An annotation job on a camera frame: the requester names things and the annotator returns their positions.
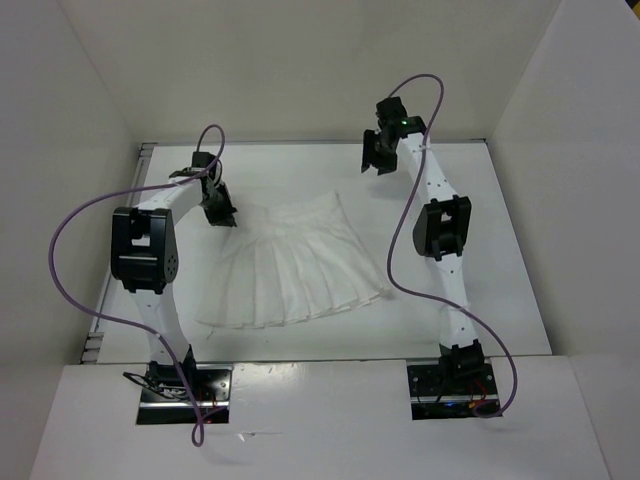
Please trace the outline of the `white pleated skirt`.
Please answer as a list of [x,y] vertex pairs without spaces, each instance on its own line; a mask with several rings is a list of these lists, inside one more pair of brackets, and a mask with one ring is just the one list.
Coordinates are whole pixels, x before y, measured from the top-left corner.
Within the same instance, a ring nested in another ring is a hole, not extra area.
[[246,204],[212,264],[195,320],[263,329],[367,306],[390,284],[337,192],[273,207]]

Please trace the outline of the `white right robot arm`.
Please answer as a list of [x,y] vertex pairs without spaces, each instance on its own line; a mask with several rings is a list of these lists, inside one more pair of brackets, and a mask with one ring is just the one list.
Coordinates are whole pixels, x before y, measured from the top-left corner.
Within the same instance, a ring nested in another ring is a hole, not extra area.
[[485,357],[473,319],[465,310],[468,299],[463,276],[463,250],[471,217],[471,201],[447,180],[425,135],[419,116],[380,120],[376,130],[364,132],[363,171],[395,171],[403,164],[422,203],[412,230],[417,254],[437,273],[445,299],[440,323],[438,380],[442,395],[462,392],[481,373]]

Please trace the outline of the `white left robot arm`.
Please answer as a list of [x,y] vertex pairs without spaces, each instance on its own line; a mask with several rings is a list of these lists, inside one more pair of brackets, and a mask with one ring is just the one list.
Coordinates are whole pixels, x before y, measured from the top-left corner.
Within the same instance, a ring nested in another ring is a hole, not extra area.
[[171,175],[167,188],[112,215],[111,273],[129,292],[147,334],[150,363],[143,376],[126,378],[165,399],[188,399],[199,387],[192,347],[180,326],[173,282],[179,269],[176,224],[201,207],[214,227],[234,227],[235,207],[222,167],[187,167]]

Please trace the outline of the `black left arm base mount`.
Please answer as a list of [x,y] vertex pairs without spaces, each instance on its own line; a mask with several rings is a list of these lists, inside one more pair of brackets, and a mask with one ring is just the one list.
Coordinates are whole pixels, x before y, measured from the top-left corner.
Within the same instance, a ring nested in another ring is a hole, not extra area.
[[[193,395],[206,425],[229,422],[232,373],[230,364],[206,363],[191,372]],[[177,375],[162,378],[148,366],[144,374],[125,372],[123,376],[141,389],[137,425],[195,424],[195,410]]]

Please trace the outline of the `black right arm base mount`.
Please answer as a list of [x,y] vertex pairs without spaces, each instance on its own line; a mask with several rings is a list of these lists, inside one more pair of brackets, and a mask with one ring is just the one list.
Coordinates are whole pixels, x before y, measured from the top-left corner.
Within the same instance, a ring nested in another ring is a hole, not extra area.
[[444,380],[436,361],[406,365],[413,421],[494,415],[501,408],[493,368],[486,363],[467,380]]

